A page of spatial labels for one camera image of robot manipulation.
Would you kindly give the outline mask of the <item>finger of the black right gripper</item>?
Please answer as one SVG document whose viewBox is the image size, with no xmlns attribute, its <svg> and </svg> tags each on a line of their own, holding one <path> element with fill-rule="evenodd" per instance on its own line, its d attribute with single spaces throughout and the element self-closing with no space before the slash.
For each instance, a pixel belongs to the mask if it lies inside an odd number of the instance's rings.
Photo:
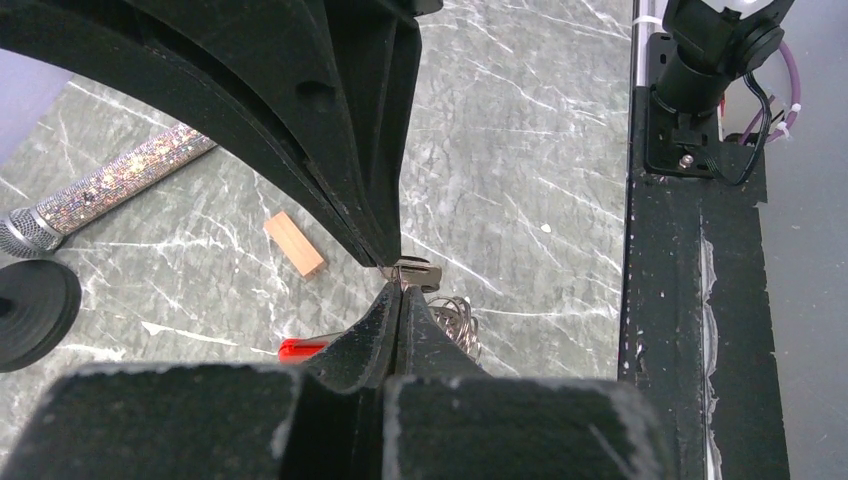
<svg viewBox="0 0 848 480">
<path fill-rule="evenodd" d="M 351 180 L 331 191 L 349 222 L 364 265 L 401 255 L 399 176 L 422 52 L 418 19 L 440 1 L 327 1 L 324 4 L 352 135 Z"/>
<path fill-rule="evenodd" d="M 1 45 L 199 130 L 366 266 L 331 191 L 352 178 L 352 135 L 325 2 L 5 1 Z"/>
</svg>

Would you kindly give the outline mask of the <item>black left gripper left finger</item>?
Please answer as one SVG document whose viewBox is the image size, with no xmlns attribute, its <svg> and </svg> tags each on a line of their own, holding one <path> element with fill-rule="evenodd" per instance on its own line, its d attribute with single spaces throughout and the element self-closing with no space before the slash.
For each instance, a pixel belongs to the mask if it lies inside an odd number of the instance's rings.
<svg viewBox="0 0 848 480">
<path fill-rule="evenodd" d="M 306 371 L 333 391 L 380 384 L 393 363 L 401 303 L 400 285 L 385 284 L 360 320 L 303 363 Z"/>
</svg>

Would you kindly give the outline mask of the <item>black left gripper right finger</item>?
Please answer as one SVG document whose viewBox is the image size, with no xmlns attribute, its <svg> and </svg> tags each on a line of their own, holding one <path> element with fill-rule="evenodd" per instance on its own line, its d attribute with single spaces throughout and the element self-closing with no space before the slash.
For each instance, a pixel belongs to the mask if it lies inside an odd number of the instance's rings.
<svg viewBox="0 0 848 480">
<path fill-rule="evenodd" d="M 488 377 L 435 323 L 417 286 L 402 293 L 396 350 L 397 375 Z"/>
</svg>

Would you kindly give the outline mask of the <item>black key tag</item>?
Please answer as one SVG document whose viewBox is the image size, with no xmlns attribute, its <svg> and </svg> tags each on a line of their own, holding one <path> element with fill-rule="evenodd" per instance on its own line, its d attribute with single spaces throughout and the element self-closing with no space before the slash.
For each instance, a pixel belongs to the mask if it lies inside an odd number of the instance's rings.
<svg viewBox="0 0 848 480">
<path fill-rule="evenodd" d="M 392 266 L 380 267 L 379 271 L 386 280 L 399 282 L 403 289 L 417 286 L 425 294 L 440 289 L 443 275 L 440 266 L 424 258 L 406 255 Z"/>
</svg>

